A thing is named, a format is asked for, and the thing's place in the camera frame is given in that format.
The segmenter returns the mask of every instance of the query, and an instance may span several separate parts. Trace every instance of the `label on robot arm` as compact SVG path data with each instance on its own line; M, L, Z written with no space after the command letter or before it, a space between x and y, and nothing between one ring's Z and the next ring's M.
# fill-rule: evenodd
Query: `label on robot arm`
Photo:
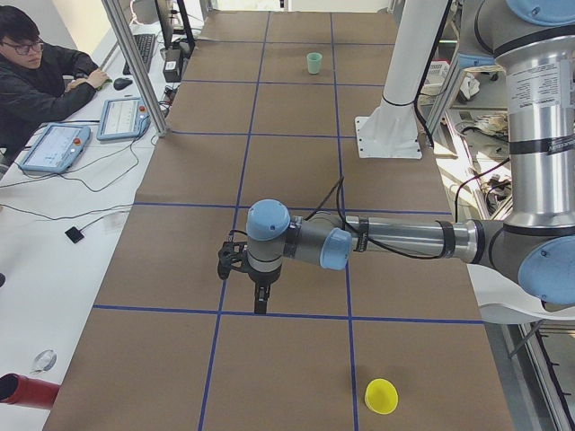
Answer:
M570 60L531 67L507 76L509 114L559 105L573 106Z

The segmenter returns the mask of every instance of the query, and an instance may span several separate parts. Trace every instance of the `black sweater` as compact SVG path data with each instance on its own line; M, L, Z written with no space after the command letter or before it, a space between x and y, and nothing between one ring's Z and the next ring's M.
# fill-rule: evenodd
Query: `black sweater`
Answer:
M88 83L64 93L63 75L89 75L98 66L79 51L44 44L40 67L20 67L0 55L0 148L15 157L41 123L62 121L86 105L96 90Z

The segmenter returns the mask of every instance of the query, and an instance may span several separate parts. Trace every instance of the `black mouse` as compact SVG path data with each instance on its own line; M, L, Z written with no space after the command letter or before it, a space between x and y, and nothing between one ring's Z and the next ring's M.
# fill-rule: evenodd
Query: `black mouse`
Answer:
M132 83L133 81L129 78L116 78L114 80L114 90L123 90Z

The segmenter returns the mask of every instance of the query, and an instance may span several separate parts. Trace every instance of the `glasses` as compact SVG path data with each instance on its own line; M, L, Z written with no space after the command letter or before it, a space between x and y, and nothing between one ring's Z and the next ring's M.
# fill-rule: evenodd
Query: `glasses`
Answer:
M44 50L44 43L41 40L38 40L36 43L32 43L30 45L13 45L6 42L0 42L0 45L7 45L10 48L14 48L16 54L21 56L28 56L30 54L30 50L34 52L42 52Z

